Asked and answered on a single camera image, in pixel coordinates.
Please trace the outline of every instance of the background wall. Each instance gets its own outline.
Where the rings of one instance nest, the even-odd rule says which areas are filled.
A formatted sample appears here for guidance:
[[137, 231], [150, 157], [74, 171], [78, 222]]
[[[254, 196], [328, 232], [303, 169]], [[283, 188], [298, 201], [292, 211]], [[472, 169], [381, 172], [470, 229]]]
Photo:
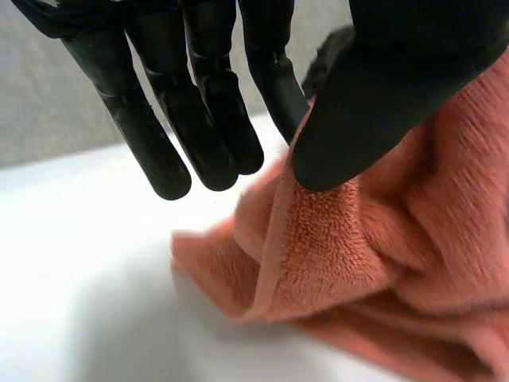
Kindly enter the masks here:
[[[348, 0], [297, 0], [288, 55], [301, 81], [328, 33], [350, 22]], [[250, 114], [265, 110], [235, 25], [231, 61]], [[134, 66], [159, 119], [161, 110], [134, 54]], [[95, 89], [59, 41], [38, 33], [9, 1], [0, 2], [0, 168], [40, 161], [122, 139]]]

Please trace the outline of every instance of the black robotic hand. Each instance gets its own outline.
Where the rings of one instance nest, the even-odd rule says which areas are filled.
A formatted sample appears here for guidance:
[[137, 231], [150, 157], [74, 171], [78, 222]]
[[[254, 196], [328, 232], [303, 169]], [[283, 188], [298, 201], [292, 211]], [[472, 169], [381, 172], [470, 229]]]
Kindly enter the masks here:
[[[206, 187], [255, 173], [263, 150], [231, 70], [235, 0], [13, 0], [60, 38], [92, 81], [155, 192], [176, 200], [191, 176], [134, 72], [130, 38], [165, 116]], [[239, 0], [251, 74], [287, 142], [307, 103], [285, 55], [293, 0]], [[188, 71], [186, 35], [197, 86]]]

